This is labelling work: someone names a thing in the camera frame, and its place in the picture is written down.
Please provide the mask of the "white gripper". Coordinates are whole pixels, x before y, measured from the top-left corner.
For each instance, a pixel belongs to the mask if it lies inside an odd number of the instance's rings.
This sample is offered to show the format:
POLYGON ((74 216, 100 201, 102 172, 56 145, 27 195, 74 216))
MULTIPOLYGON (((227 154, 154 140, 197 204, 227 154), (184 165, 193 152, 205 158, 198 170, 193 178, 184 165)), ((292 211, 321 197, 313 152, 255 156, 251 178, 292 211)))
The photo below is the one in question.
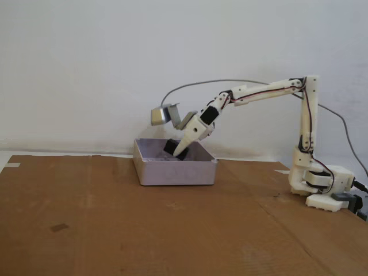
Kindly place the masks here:
POLYGON ((179 156, 194 141, 206 138, 213 131, 213 123, 219 115, 219 109, 212 105, 194 115, 186 126, 186 133, 177 145, 174 156, 179 156))

